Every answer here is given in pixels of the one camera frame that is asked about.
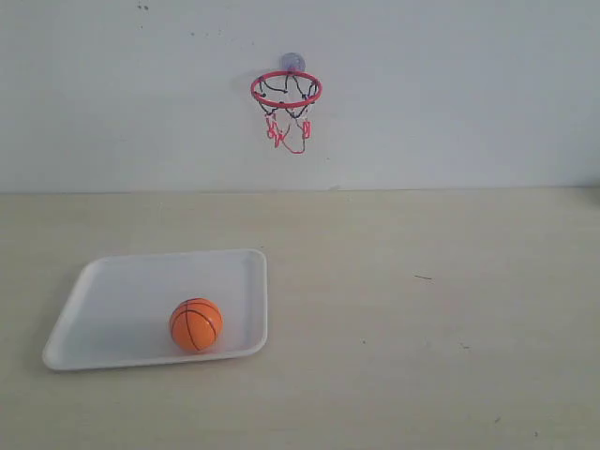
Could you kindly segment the small orange basketball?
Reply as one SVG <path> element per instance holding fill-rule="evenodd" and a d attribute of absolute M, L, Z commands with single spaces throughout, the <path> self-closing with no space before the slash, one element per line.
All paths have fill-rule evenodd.
<path fill-rule="evenodd" d="M 180 349 L 200 353 L 217 342 L 223 324 L 223 316 L 215 303 L 205 298 L 191 298 L 172 312 L 169 329 Z"/>

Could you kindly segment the red mini basketball hoop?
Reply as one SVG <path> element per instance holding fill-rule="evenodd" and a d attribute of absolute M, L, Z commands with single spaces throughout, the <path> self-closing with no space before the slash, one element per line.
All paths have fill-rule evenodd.
<path fill-rule="evenodd" d="M 323 94 L 323 84 L 298 70 L 275 70 L 257 77 L 251 97 L 262 111 L 266 137 L 275 148 L 303 155 L 312 135 L 311 110 Z"/>

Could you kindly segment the clear suction cup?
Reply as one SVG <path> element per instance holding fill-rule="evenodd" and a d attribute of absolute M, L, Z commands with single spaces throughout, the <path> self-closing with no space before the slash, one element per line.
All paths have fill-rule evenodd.
<path fill-rule="evenodd" d="M 306 61 L 304 57 L 297 52 L 287 52 L 279 58 L 279 67 L 283 71 L 304 72 L 306 69 Z"/>

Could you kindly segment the white plastic tray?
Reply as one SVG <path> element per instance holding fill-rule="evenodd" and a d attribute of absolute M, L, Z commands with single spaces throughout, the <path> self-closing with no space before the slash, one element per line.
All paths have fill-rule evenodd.
<path fill-rule="evenodd" d="M 215 345 L 185 352 L 169 319 L 182 302 L 215 303 L 224 329 Z M 129 368 L 239 358 L 268 330 L 267 260 L 256 249 L 115 256 L 79 274 L 42 354 L 57 371 Z"/>

